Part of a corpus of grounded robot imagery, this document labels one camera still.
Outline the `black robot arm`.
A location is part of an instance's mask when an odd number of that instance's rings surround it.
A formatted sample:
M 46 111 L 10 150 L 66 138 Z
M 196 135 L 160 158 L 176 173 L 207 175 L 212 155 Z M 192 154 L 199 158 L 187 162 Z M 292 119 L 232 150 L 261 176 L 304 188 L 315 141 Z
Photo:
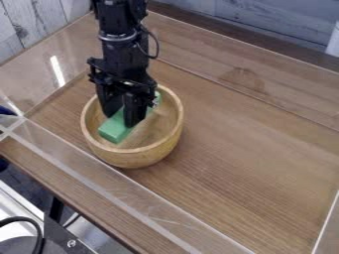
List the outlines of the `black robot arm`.
M 101 58 L 88 58 L 88 80 L 95 84 L 104 116 L 109 118 L 123 109 L 123 123 L 133 127 L 155 105 L 156 80 L 147 69 L 148 38 L 153 34 L 141 24 L 147 16 L 147 0 L 92 0 L 99 23 Z

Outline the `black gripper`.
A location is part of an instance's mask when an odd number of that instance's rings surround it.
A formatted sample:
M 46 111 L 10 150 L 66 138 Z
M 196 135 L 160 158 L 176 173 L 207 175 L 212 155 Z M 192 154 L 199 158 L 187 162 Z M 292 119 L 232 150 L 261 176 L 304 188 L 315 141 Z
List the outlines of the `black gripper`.
M 101 112 L 109 118 L 123 109 L 124 125 L 133 127 L 145 117 L 153 99 L 156 81 L 148 75 L 148 33 L 131 35 L 99 33 L 101 58 L 89 58 L 88 79 L 95 84 Z

